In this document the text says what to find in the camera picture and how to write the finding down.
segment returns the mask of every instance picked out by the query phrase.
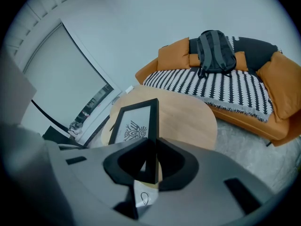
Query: wooden tabletop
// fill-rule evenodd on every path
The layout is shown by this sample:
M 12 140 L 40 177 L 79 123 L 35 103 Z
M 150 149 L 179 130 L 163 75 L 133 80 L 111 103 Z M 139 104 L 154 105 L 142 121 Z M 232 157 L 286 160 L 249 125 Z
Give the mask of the wooden tabletop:
M 137 85 L 128 94 L 121 96 L 111 108 L 110 119 L 105 124 L 101 141 L 108 145 L 112 126 L 120 108 L 142 101 L 159 100 L 159 136 L 183 141 L 202 148 L 214 150 L 217 124 L 211 109 L 198 98 Z

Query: black and white patterned blanket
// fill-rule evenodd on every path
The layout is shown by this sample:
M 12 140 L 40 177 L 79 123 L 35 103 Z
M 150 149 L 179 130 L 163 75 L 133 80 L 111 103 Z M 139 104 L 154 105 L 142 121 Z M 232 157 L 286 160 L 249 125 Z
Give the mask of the black and white patterned blanket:
M 143 85 L 192 95 L 206 104 L 267 122 L 273 107 L 264 84 L 256 76 L 233 70 L 232 77 L 211 73 L 207 79 L 199 79 L 198 69 L 156 71 Z

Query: sofa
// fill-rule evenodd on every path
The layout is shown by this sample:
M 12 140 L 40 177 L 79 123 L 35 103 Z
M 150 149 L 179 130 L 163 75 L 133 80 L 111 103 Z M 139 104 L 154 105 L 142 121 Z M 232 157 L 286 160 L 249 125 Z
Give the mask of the sofa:
M 279 49 L 269 43 L 253 40 L 248 38 L 239 38 L 238 40 L 233 37 L 234 49 L 236 51 L 244 51 L 246 55 L 246 63 L 249 67 L 249 73 L 258 75 L 260 68 L 266 64 L 270 63 L 270 59 L 273 54 Z M 254 49 L 256 51 L 260 49 L 263 51 L 260 55 L 254 54 Z M 196 39 L 189 40 L 189 54 L 196 54 Z M 158 58 L 155 58 L 145 67 L 139 70 L 135 77 L 140 84 L 152 73 L 158 70 Z M 278 116 L 275 115 L 275 111 L 269 116 L 267 122 L 259 121 L 257 118 L 250 115 L 245 115 L 243 113 L 226 111 L 219 109 L 217 107 L 208 105 L 213 111 L 217 118 L 225 120 L 236 126 L 242 127 L 254 134 L 257 134 L 263 138 L 268 139 L 274 146 L 283 145 L 292 139 L 298 137 L 301 134 L 301 110 L 292 114 L 285 120 L 279 120 Z

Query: backpack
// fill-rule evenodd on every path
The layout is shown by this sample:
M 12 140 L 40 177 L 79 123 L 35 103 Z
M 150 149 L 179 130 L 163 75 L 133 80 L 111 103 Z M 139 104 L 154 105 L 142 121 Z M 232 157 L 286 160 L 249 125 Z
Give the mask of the backpack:
M 197 50 L 201 62 L 198 70 L 200 79 L 204 77 L 207 79 L 206 73 L 227 75 L 236 67 L 234 50 L 225 34 L 219 30 L 203 32 L 197 39 Z

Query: backpack strap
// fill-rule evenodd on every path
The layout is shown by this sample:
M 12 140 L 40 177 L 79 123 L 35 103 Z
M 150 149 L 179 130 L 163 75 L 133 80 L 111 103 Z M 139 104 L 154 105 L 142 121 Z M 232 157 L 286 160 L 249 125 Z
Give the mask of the backpack strap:
M 201 58 L 201 51 L 200 51 L 199 45 L 198 45 L 199 41 L 201 42 L 202 47 L 203 47 L 204 61 L 202 61 L 202 58 Z M 206 76 L 204 76 L 204 71 L 209 69 L 211 62 L 212 62 L 211 49 L 209 47 L 209 43 L 208 43 L 206 34 L 199 36 L 199 40 L 197 40 L 197 50 L 198 50 L 198 57 L 201 62 L 200 66 L 202 66 L 202 70 L 201 69 L 198 70 L 198 76 L 201 79 L 203 77 L 206 77 Z
M 218 36 L 218 33 L 216 30 L 212 30 L 211 32 L 212 40 L 213 40 L 213 45 L 214 45 L 214 57 L 215 60 L 218 64 L 218 66 L 226 71 L 226 63 L 222 57 L 222 50 L 221 50 L 221 43 L 220 43 L 220 38 Z

